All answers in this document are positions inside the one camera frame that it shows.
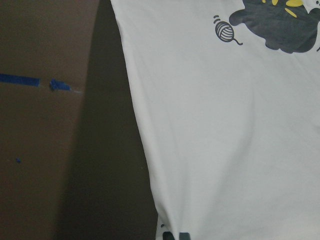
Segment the cream long-sleeve cat shirt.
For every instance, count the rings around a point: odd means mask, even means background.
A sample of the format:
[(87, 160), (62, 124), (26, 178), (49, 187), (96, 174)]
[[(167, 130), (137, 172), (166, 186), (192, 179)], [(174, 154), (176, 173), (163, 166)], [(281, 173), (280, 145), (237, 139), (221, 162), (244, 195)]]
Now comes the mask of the cream long-sleeve cat shirt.
[(319, 1), (111, 4), (156, 239), (319, 239)]

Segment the blue tape grid lines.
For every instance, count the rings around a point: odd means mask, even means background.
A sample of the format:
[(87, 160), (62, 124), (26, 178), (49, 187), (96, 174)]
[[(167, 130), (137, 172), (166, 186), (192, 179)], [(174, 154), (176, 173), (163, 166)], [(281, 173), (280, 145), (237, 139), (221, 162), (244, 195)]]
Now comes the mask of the blue tape grid lines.
[[(32, 86), (37, 88), (41, 86), (40, 78), (17, 76), (17, 75), (3, 74), (3, 73), (0, 74), (0, 82), (7, 83), (7, 84), (14, 84), (14, 85)], [(54, 78), (50, 80), (48, 87), (52, 92), (67, 91), (67, 92), (72, 92), (76, 94), (83, 94), (82, 91), (75, 90), (65, 82), (56, 80)]]

